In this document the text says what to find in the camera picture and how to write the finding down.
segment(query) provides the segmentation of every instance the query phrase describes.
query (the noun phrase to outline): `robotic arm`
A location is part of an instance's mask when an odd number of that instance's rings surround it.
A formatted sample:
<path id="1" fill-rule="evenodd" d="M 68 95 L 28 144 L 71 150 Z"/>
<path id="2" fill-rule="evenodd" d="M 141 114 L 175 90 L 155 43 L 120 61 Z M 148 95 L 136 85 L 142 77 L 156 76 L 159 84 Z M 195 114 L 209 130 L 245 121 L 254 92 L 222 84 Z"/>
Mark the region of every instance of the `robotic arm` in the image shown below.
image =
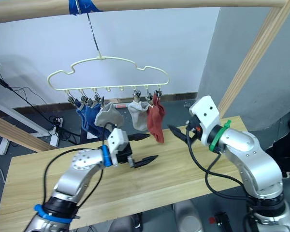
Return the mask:
<path id="1" fill-rule="evenodd" d="M 248 197 L 253 232 L 290 232 L 290 209 L 284 200 L 282 173 L 276 162 L 261 148 L 251 133 L 230 128 L 231 121 L 220 125 L 219 112 L 210 96 L 195 102 L 189 109 L 192 118 L 186 129 L 189 138 L 169 126 L 173 134 L 187 143 L 199 139 L 209 150 L 222 153 L 238 168 Z"/>
<path id="2" fill-rule="evenodd" d="M 70 168 L 61 176 L 55 185 L 49 200 L 43 205 L 37 204 L 37 211 L 25 232 L 68 232 L 78 209 L 97 187 L 100 179 L 91 193 L 80 204 L 93 175 L 118 163 L 128 162 L 130 167 L 141 167 L 153 161 L 157 156 L 144 158 L 134 162 L 132 150 L 125 131 L 114 128 L 107 139 L 109 147 L 102 145 L 98 149 L 80 149 L 73 159 Z"/>

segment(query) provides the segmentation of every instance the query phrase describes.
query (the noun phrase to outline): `blue tape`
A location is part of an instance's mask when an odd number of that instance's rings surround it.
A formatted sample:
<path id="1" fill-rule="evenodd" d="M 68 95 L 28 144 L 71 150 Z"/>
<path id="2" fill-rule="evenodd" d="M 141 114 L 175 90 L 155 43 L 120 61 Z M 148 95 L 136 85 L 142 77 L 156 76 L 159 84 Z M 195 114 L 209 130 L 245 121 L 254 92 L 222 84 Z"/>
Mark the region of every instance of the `blue tape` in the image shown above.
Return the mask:
<path id="1" fill-rule="evenodd" d="M 61 217 L 59 218 L 59 217 L 50 216 L 46 212 L 44 212 L 44 210 L 40 204 L 36 204 L 33 209 L 38 212 L 38 215 L 40 217 L 45 218 L 45 219 L 50 220 L 50 221 L 55 221 L 55 222 L 64 223 L 64 224 L 70 224 L 71 221 L 73 220 L 73 218 L 61 218 Z"/>
<path id="2" fill-rule="evenodd" d="M 90 12 L 102 12 L 100 11 L 91 0 L 78 0 L 81 13 L 77 10 L 76 0 L 69 0 L 69 11 L 71 15 L 80 15 Z"/>
<path id="3" fill-rule="evenodd" d="M 102 145 L 102 152 L 103 152 L 103 160 L 104 160 L 104 166 L 105 167 L 109 167 L 112 166 L 112 162 L 110 159 L 110 153 L 107 150 L 107 146 L 106 145 Z"/>

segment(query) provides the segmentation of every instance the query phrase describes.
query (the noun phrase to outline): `white plastic hanger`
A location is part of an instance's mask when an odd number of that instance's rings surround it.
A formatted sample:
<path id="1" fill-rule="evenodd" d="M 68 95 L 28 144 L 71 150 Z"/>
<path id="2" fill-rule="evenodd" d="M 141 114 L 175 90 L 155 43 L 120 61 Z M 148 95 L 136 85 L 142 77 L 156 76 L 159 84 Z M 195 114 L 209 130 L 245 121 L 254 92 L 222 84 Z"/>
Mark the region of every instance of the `white plastic hanger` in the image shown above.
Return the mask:
<path id="1" fill-rule="evenodd" d="M 137 64 L 132 61 L 132 60 L 129 60 L 129 59 L 124 59 L 124 58 L 119 58 L 119 57 L 105 57 L 105 56 L 102 56 L 100 51 L 99 51 L 99 48 L 98 48 L 98 45 L 97 45 L 97 42 L 96 42 L 96 39 L 95 39 L 95 36 L 94 36 L 94 33 L 93 33 L 93 29 L 92 29 L 92 25 L 91 25 L 91 21 L 90 21 L 90 18 L 89 18 L 89 15 L 87 14 L 87 17 L 88 17 L 88 20 L 89 20 L 89 24 L 90 24 L 90 28 L 91 28 L 91 32 L 92 32 L 92 35 L 93 35 L 93 39 L 94 39 L 94 42 L 96 44 L 96 48 L 98 50 L 98 53 L 99 55 L 95 58 L 90 58 L 90 59 L 84 59 L 84 60 L 80 60 L 78 62 L 75 62 L 73 64 L 71 64 L 71 69 L 72 71 L 70 72 L 66 72 L 64 70 L 58 70 L 56 72 L 53 72 L 52 74 L 50 74 L 48 77 L 47 77 L 47 82 L 49 84 L 49 86 L 51 88 L 53 88 L 54 90 L 61 90 L 61 91 L 65 91 L 68 95 L 70 94 L 70 91 L 71 90 L 79 90 L 80 92 L 84 92 L 84 89 L 92 89 L 95 93 L 97 93 L 97 89 L 99 88 L 105 88 L 107 91 L 111 91 L 111 88 L 119 88 L 121 91 L 124 90 L 124 87 L 132 87 L 134 90 L 136 90 L 137 87 L 145 87 L 145 89 L 148 89 L 149 86 L 157 86 L 158 88 L 161 88 L 161 86 L 163 85 L 167 85 L 170 81 L 170 77 L 168 75 L 168 73 L 165 71 L 165 70 L 162 70 L 160 68 L 157 68 L 157 67 L 153 67 L 153 66 L 145 66 L 143 68 L 139 68 L 137 66 Z M 73 73 L 75 73 L 75 69 L 74 69 L 74 66 L 77 65 L 77 64 L 80 64 L 80 63 L 85 63 L 85 62 L 88 62 L 88 61 L 93 61 L 93 60 L 104 60 L 104 59 L 116 59 L 116 60 L 121 60 L 121 61 L 126 61 L 126 62 L 129 62 L 129 63 L 132 63 L 134 64 L 135 68 L 137 70 L 140 70 L 140 71 L 144 71 L 146 69 L 154 69 L 154 70 L 157 70 L 159 72 L 162 72 L 163 74 L 165 74 L 167 76 L 167 81 L 165 83 L 156 83 L 156 84 L 142 84 L 142 85 L 122 85 L 122 86 L 98 86 L 98 87 L 77 87 L 77 88 L 55 88 L 52 86 L 52 84 L 50 83 L 50 79 L 58 74 L 58 73 L 64 73 L 64 74 L 67 74 L 67 75 L 71 75 Z"/>

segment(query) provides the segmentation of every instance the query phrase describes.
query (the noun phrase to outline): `white sock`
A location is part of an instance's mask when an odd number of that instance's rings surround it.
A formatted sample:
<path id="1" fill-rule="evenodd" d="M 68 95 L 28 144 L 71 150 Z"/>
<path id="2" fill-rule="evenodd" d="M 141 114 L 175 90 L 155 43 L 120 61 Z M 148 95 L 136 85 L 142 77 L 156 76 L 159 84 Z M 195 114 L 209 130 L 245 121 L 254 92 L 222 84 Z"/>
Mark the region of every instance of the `white sock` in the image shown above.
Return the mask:
<path id="1" fill-rule="evenodd" d="M 147 130 L 147 109 L 148 102 L 140 101 L 137 103 L 136 101 L 131 102 L 128 105 L 128 110 L 132 117 L 133 127 L 139 131 Z"/>
<path id="2" fill-rule="evenodd" d="M 121 128 L 124 124 L 124 117 L 115 108 L 112 102 L 101 108 L 95 119 L 95 125 L 98 127 L 104 127 L 107 122 L 116 124 L 118 128 Z M 113 130 L 111 125 L 107 125 L 106 128 L 109 131 Z"/>

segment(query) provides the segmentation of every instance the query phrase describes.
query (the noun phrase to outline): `wooden beam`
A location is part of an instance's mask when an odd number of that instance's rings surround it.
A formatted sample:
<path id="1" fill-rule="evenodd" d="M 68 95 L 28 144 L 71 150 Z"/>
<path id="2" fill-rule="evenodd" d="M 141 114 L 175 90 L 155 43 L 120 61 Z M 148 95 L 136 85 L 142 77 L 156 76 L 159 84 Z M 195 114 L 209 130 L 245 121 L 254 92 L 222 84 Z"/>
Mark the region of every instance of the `wooden beam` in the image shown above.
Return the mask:
<path id="1" fill-rule="evenodd" d="M 283 7 L 287 0 L 92 0 L 102 11 L 161 8 L 256 6 Z M 68 0 L 0 1 L 0 23 L 29 18 L 68 15 Z"/>
<path id="2" fill-rule="evenodd" d="M 241 91 L 245 82 L 250 77 L 251 73 L 258 65 L 262 56 L 270 46 L 271 42 L 284 24 L 286 18 L 290 14 L 290 0 L 281 9 L 273 8 L 266 17 L 263 26 L 261 27 L 252 47 L 248 51 L 244 61 L 237 70 L 231 84 L 224 94 L 218 109 L 220 117 L 223 117 Z"/>
<path id="3" fill-rule="evenodd" d="M 56 149 L 50 144 L 34 137 L 33 135 L 3 120 L 2 118 L 0 118 L 0 137 L 6 138 L 7 140 L 37 152 Z"/>

